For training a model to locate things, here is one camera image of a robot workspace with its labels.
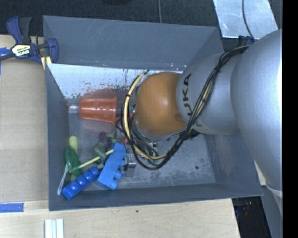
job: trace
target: black floor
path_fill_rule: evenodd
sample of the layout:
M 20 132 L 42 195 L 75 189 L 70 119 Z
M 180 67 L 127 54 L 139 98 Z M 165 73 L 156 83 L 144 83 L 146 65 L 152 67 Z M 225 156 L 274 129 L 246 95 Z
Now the black floor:
M 282 28 L 283 0 L 269 2 L 278 28 Z M 43 35 L 43 15 L 218 26 L 212 0 L 0 0 L 0 34 L 7 34 L 5 23 L 15 15 L 33 18 L 31 36 Z M 237 39 L 223 38 L 226 51 L 237 45 Z M 271 237 L 259 197 L 233 202 L 242 238 Z

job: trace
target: clamp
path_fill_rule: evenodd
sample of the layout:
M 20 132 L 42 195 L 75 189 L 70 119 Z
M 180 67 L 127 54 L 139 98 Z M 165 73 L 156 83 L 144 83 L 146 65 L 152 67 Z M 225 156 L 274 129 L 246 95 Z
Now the clamp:
M 59 56 L 58 44 L 55 38 L 50 38 L 46 43 L 35 45 L 31 43 L 29 36 L 29 24 L 31 17 L 14 16 L 6 22 L 9 34 L 14 38 L 15 45 L 10 48 L 11 53 L 0 56 L 0 61 L 15 57 L 17 59 L 28 59 L 42 65 L 42 56 L 39 50 L 49 48 L 49 56 L 55 63 Z

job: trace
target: black cable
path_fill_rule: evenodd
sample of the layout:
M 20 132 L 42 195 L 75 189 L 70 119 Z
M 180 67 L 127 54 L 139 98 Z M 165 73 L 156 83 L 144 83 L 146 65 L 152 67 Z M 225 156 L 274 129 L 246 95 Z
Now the black cable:
M 194 109 L 193 109 L 192 114 L 190 116 L 190 119 L 188 121 L 188 125 L 187 125 L 186 130 L 184 131 L 183 135 L 180 138 L 178 138 L 178 140 L 176 141 L 176 144 L 173 146 L 173 148 L 168 152 L 167 157 L 160 163 L 161 166 L 166 164 L 169 161 L 169 159 L 175 154 L 175 152 L 179 149 L 179 147 L 184 142 L 185 138 L 188 136 L 188 133 L 190 132 L 190 130 L 194 126 L 194 123 L 196 122 L 196 120 L 200 116 L 201 112 L 206 107 L 206 105 L 208 103 L 208 100 L 210 98 L 210 95 L 212 93 L 212 88 L 213 88 L 213 85 L 215 83 L 216 76 L 218 75 L 221 67 L 229 60 L 229 58 L 231 56 L 233 56 L 233 55 L 235 55 L 239 52 L 242 52 L 245 49 L 246 49 L 246 47 L 241 47 L 241 48 L 235 49 L 235 50 L 233 50 L 233 51 L 231 51 L 227 54 L 223 54 L 220 57 L 218 65 L 214 68 L 213 72 L 208 77 L 208 79 L 207 79 L 207 81 L 206 81 L 206 83 L 205 83 L 205 85 L 204 85 L 204 87 L 201 91 L 201 94 L 198 98 L 198 101 L 196 102 L 196 104 L 194 106 Z M 207 87 L 210 83 L 212 84 L 211 91 L 210 91 L 209 95 L 207 96 L 207 98 L 205 100 L 203 100 L 204 93 L 205 93 L 205 91 L 206 91 L 206 89 L 207 89 Z M 198 107 L 199 107 L 199 105 L 201 104 L 202 101 L 205 102 L 204 107 L 198 112 Z
M 158 0 L 158 12 L 159 12 L 160 23 L 162 23 L 160 0 Z
M 145 169 L 151 170 L 151 171 L 159 169 L 158 165 L 155 166 L 155 167 L 148 167 L 147 165 L 145 165 L 145 164 L 139 159 L 139 157 L 138 157 L 138 155 L 137 155 L 137 153 L 136 153 L 136 151 L 135 151 L 134 146 L 132 146 L 132 149 L 133 149 L 133 154 L 134 154 L 134 156 L 135 156 L 135 159 L 136 159 L 137 162 L 140 164 L 140 166 L 142 166 L 142 167 L 145 168 Z
M 248 27 L 248 24 L 247 24 L 247 21 L 246 21 L 244 4 L 245 4 L 245 2 L 244 2 L 244 0 L 242 0 L 242 12 L 243 12 L 244 23 L 245 23 L 246 29 L 247 29 L 250 37 L 255 41 L 255 38 L 254 38 L 252 32 L 250 31 L 250 29 Z
M 125 133 L 123 130 L 122 130 L 122 128 L 121 127 L 119 127 L 119 125 L 118 124 L 121 124 L 121 118 L 119 118 L 118 120 L 116 120 L 116 128 L 121 132 L 121 133 Z
M 36 37 L 35 37 L 35 49 L 36 49 L 36 53 L 38 54 L 38 55 L 40 55 L 40 50 L 38 49 L 38 45 L 39 45 L 39 36 L 37 35 Z
M 200 134 L 201 134 L 200 132 L 193 129 L 193 130 L 191 130 L 191 132 L 189 133 L 189 135 L 187 136 L 187 138 L 185 140 L 195 138 L 196 136 L 198 136 Z
M 135 136 L 136 136 L 136 141 L 137 142 L 140 142 L 143 146 L 144 146 L 144 148 L 145 148 L 145 151 L 146 151 L 146 149 L 148 150 L 148 152 L 149 152 L 149 156 L 159 156 L 159 154 L 158 154 L 158 152 L 154 149 L 154 148 L 152 148 L 147 142 L 146 142 L 146 140 L 145 139 L 143 139 L 143 138 L 140 138 L 139 137 L 139 135 L 137 135 L 136 133 L 139 133 L 138 131 L 136 132 L 135 130 L 133 130 L 133 133 L 135 134 Z

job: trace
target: cable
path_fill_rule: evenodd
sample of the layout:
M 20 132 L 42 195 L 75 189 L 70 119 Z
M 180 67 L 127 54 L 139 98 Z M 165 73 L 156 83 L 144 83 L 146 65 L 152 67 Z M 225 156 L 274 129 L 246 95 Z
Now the cable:
M 192 114 L 189 118 L 189 121 L 187 123 L 187 127 L 186 129 L 183 131 L 183 133 L 180 134 L 180 136 L 177 138 L 176 142 L 174 143 L 174 145 L 171 147 L 171 149 L 164 155 L 160 155 L 160 156 L 150 156 L 146 153 L 144 153 L 141 150 L 141 146 L 137 144 L 137 139 L 134 139 L 133 136 L 130 133 L 129 130 L 129 119 L 128 119 L 128 107 L 129 107 L 129 99 L 130 96 L 133 92 L 133 90 L 135 89 L 136 85 L 140 82 L 140 80 L 142 79 L 142 77 L 144 75 L 147 74 L 147 72 L 143 72 L 141 73 L 132 83 L 130 90 L 128 92 L 128 94 L 126 95 L 124 104 L 122 106 L 122 122 L 121 122 L 121 126 L 122 126 L 122 131 L 125 132 L 125 137 L 128 139 L 128 143 L 131 145 L 134 156 L 136 158 L 136 160 L 138 161 L 138 163 L 148 169 L 148 170 L 157 170 L 161 167 L 163 167 L 170 159 L 171 157 L 177 152 L 177 150 L 180 148 L 180 146 L 182 145 L 182 143 L 188 138 L 188 136 L 190 135 L 193 126 L 196 122 L 196 120 L 199 118 L 201 112 L 204 110 L 205 106 L 207 105 L 211 93 L 213 91 L 214 85 L 215 85 L 215 81 L 217 78 L 217 75 L 219 74 L 221 68 L 227 63 L 227 61 L 229 61 L 229 59 L 239 53 L 244 52 L 249 46 L 242 46 L 239 48 L 236 48 L 230 52 L 226 52 L 223 53 L 220 58 L 219 58 L 219 62 L 216 65 L 216 67 L 213 69 L 213 71 L 211 72 L 211 74 L 209 75 L 208 79 L 206 80 L 206 83 L 204 84 L 204 87 L 201 91 L 201 94 L 194 106 L 194 109 L 192 111 Z M 146 144 L 143 140 L 140 140 L 141 144 L 145 144 L 148 146 L 148 144 Z M 150 164 L 154 165 L 154 167 L 149 167 L 146 164 L 144 164 L 139 158 L 138 155 L 143 156 L 145 159 L 147 159 L 149 161 Z M 151 160 L 162 160 L 159 164 L 155 164 L 153 163 Z
M 160 23 L 162 23 L 160 0 L 158 0 L 158 11 L 159 11 L 159 20 L 160 20 Z
M 132 124 L 133 133 L 136 136 L 135 140 L 137 142 L 140 142 L 145 147 L 145 149 L 147 148 L 147 150 L 149 151 L 149 156 L 159 156 L 158 152 L 149 144 L 147 144 L 145 137 L 133 126 L 133 121 L 131 121 L 131 124 Z
M 243 12 L 244 23 L 245 23 L 246 29 L 247 29 L 247 31 L 248 31 L 250 37 L 252 37 L 252 39 L 255 40 L 255 38 L 254 38 L 252 32 L 250 31 L 250 29 L 249 29 L 249 27 L 248 27 L 247 21 L 246 21 L 244 4 L 245 4 L 245 2 L 244 2 L 244 0 L 242 0 L 242 12 Z

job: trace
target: orange object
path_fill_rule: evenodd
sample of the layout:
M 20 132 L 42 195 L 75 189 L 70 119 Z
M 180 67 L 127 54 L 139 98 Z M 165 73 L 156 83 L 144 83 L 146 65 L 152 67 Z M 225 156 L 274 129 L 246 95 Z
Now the orange object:
M 112 98 L 82 99 L 78 115 L 83 119 L 106 121 L 116 124 L 117 96 Z
M 141 131 L 162 136 L 187 126 L 178 110 L 175 92 L 179 73 L 161 72 L 149 76 L 139 87 L 135 122 Z

